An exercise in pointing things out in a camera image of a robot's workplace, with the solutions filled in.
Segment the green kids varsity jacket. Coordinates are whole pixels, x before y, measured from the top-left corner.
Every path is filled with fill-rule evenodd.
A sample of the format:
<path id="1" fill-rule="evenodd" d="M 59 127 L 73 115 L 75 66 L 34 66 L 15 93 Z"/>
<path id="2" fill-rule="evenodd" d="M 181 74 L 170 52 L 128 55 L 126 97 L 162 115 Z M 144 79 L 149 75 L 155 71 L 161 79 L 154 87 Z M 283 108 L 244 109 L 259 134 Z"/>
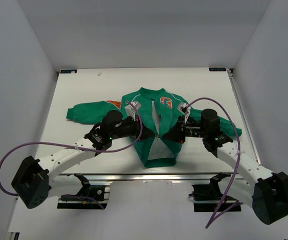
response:
<path id="1" fill-rule="evenodd" d="M 79 103 L 67 110 L 66 118 L 79 124 L 94 125 L 101 122 L 111 110 L 121 112 L 126 118 L 127 102 L 137 108 L 143 125 L 154 133 L 153 137 L 134 144 L 143 166 L 159 168 L 176 165 L 182 145 L 163 140 L 162 137 L 175 125 L 178 117 L 183 115 L 181 108 L 188 105 L 188 102 L 163 88 L 152 90 L 142 87 L 138 91 L 122 96 L 120 101 Z"/>

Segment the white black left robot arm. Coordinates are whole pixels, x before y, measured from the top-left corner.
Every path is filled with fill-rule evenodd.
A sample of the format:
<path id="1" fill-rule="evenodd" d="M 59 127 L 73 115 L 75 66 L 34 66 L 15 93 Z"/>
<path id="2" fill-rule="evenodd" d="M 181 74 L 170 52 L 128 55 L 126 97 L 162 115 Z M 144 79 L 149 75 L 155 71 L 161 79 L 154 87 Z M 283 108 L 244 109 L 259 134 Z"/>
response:
<path id="1" fill-rule="evenodd" d="M 123 118 L 120 112 L 111 110 L 72 148 L 66 147 L 39 159 L 32 156 L 25 158 L 11 185 L 28 209 L 36 208 L 54 196 L 99 204 L 103 200 L 102 186 L 92 186 L 80 173 L 62 173 L 84 160 L 96 157 L 100 151 L 106 151 L 115 139 L 131 137 L 143 141 L 154 136 L 154 132 L 140 122 L 138 116 Z"/>

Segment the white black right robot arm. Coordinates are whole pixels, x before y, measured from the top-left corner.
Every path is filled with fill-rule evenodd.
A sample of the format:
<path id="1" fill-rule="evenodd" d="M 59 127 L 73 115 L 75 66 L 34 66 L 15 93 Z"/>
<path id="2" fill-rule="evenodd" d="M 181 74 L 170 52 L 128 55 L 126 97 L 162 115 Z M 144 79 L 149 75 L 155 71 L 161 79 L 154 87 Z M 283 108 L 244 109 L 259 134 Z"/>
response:
<path id="1" fill-rule="evenodd" d="M 242 153 L 233 139 L 220 128 L 220 119 L 213 109 L 201 113 L 197 122 L 188 115 L 188 108 L 164 139 L 183 144 L 187 137 L 202 138 L 206 150 L 231 166 L 243 179 L 221 172 L 210 179 L 209 185 L 195 185 L 190 194 L 195 201 L 234 199 L 252 208 L 259 220 L 270 225 L 288 216 L 288 175 L 275 173 L 247 154 Z"/>

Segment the dark label sticker right corner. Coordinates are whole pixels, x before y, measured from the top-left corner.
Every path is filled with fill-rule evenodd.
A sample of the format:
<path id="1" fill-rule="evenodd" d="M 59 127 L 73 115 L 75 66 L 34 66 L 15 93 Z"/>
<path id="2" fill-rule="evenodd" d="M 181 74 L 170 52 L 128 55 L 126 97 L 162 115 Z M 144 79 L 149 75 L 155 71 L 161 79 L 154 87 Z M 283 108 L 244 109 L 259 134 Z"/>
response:
<path id="1" fill-rule="evenodd" d="M 225 72 L 225 67 L 209 67 L 208 68 L 210 72 Z"/>

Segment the dark label sticker corner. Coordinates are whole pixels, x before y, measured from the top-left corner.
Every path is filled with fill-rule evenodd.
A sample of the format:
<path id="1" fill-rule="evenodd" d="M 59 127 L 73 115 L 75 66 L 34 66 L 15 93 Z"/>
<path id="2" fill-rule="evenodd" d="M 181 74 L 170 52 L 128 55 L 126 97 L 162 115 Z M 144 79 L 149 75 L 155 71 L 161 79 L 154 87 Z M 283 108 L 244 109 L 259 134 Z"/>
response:
<path id="1" fill-rule="evenodd" d="M 60 74 L 76 74 L 77 69 L 62 69 Z"/>
<path id="2" fill-rule="evenodd" d="M 225 72 L 225 67 L 209 67 L 208 68 L 210 72 Z"/>

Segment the dark label sticker left corner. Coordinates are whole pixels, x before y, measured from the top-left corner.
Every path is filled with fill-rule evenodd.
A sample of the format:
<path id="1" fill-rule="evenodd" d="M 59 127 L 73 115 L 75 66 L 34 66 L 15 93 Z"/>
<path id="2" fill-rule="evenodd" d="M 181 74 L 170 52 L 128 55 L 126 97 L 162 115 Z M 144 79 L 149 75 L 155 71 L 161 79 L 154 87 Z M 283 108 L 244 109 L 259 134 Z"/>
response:
<path id="1" fill-rule="evenodd" d="M 76 74 L 77 69 L 62 69 L 60 74 Z"/>

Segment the aluminium front table rail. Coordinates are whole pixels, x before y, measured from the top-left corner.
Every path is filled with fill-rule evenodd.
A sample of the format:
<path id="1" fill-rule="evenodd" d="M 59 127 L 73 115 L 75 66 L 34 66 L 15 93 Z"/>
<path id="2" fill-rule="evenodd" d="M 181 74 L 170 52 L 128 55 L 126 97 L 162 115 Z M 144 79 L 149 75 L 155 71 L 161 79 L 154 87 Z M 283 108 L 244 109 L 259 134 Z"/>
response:
<path id="1" fill-rule="evenodd" d="M 83 173 L 91 182 L 115 182 L 115 181 L 199 181 L 210 180 L 217 173 L 187 173 L 187 174 L 86 174 Z"/>

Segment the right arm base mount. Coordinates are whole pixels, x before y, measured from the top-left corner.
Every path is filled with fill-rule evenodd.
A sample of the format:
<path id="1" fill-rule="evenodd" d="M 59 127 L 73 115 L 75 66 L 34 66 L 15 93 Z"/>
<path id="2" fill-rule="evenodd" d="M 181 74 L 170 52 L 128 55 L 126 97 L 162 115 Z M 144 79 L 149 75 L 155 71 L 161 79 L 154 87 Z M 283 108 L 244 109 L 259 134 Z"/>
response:
<path id="1" fill-rule="evenodd" d="M 196 213 L 211 213 L 219 203 L 222 192 L 218 183 L 221 180 L 229 180 L 231 177 L 227 173 L 219 173 L 209 180 L 209 183 L 199 183 L 192 186 L 192 193 L 188 195 L 193 199 L 194 211 Z"/>

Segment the aluminium right side rail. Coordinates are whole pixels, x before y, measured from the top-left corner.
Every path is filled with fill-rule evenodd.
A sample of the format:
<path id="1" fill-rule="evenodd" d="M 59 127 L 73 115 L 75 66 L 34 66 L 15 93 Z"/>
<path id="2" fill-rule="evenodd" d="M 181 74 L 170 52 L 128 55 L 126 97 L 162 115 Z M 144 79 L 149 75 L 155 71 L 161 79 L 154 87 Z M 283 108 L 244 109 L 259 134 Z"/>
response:
<path id="1" fill-rule="evenodd" d="M 248 121 L 246 119 L 245 111 L 244 111 L 243 106 L 241 104 L 241 98 L 240 98 L 240 96 L 238 94 L 238 91 L 237 91 L 237 85 L 235 83 L 235 77 L 234 77 L 234 69 L 233 68 L 228 68 L 227 69 L 227 74 L 228 74 L 228 77 L 229 77 L 229 80 L 230 80 L 230 83 L 231 83 L 231 86 L 232 86 L 232 90 L 233 90 L 233 93 L 234 93 L 234 96 L 235 96 L 236 103 L 238 105 L 238 109 L 239 109 L 239 112 L 240 112 L 240 115 L 241 115 L 241 119 L 242 119 L 242 122 L 243 122 L 243 125 L 244 125 L 244 128 L 245 128 L 245 131 L 246 131 L 246 136 L 247 136 L 250 148 L 252 150 L 252 154 L 255 157 L 256 162 L 259 165 L 262 165 L 262 162 L 261 162 L 260 157 L 258 155 L 258 151 L 257 151 L 256 145 L 254 143 L 253 136 L 252 136 L 251 131 L 249 129 L 249 124 L 248 124 Z"/>

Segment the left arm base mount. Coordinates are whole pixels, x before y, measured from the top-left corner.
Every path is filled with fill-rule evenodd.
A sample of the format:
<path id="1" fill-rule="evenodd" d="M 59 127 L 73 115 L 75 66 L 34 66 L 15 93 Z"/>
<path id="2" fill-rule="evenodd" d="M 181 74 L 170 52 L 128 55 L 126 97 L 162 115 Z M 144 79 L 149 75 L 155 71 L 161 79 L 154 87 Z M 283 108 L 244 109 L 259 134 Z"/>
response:
<path id="1" fill-rule="evenodd" d="M 77 183 L 81 184 L 75 194 L 65 194 L 59 197 L 57 209 L 68 210 L 104 210 L 108 204 L 110 187 L 103 183 L 90 183 L 80 173 L 74 174 Z"/>

